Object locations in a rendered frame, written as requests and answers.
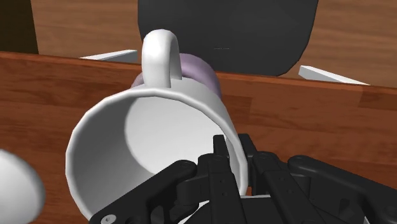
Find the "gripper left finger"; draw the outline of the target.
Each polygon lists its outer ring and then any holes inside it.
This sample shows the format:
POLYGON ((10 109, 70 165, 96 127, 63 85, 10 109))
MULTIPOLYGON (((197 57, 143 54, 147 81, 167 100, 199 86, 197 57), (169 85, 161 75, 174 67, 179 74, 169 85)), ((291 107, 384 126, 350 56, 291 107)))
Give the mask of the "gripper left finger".
POLYGON ((204 201, 211 206, 209 224, 247 224, 222 135, 213 137, 213 149, 197 164, 174 162, 94 214, 89 224, 151 224, 158 207, 164 224, 178 224, 204 201))

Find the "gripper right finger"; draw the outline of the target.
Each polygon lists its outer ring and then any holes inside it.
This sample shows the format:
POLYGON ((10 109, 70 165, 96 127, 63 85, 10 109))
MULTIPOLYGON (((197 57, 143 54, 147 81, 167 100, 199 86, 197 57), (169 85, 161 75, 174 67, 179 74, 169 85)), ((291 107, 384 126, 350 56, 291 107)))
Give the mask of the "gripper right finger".
POLYGON ((281 162, 239 134, 253 195, 270 195, 287 224, 397 224, 397 190, 305 155, 281 162))

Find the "white mug with purple band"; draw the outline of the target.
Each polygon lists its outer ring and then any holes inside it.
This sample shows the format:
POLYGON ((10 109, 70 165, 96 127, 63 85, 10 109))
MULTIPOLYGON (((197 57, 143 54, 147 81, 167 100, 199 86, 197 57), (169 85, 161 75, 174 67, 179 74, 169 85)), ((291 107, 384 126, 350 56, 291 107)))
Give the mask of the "white mug with purple band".
POLYGON ((177 160, 196 162, 223 135, 241 194, 247 160, 231 118, 207 85, 182 75, 177 37, 151 31, 143 41, 143 83, 104 98, 74 128, 66 178, 82 215, 108 204, 177 160))

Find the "brown wooden table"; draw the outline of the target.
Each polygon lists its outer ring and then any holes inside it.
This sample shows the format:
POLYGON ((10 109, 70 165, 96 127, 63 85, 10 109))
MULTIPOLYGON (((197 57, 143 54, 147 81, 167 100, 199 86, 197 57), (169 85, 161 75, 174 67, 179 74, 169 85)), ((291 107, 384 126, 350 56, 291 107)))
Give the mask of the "brown wooden table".
MULTIPOLYGON (((137 64, 0 52, 0 148, 40 174, 34 224, 87 224, 65 178, 71 131, 104 97, 131 86, 137 64)), ((397 188, 397 88, 219 73, 223 102, 259 150, 307 155, 397 188)))

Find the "black chair with white base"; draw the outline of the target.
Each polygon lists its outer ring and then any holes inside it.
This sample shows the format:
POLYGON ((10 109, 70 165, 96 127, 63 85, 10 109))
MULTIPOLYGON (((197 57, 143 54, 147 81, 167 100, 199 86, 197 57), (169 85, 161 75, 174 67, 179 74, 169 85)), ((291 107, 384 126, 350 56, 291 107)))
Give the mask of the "black chair with white base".
POLYGON ((138 0, 142 37, 173 32, 217 71, 280 76, 306 49, 319 0, 138 0))

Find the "white round object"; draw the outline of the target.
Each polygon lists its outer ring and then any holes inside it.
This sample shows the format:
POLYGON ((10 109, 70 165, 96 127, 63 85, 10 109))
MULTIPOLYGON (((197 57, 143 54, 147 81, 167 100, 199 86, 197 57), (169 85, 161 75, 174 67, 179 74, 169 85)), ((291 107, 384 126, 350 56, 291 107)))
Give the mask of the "white round object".
POLYGON ((29 224, 44 204, 38 173, 22 158, 0 149, 0 224, 29 224))

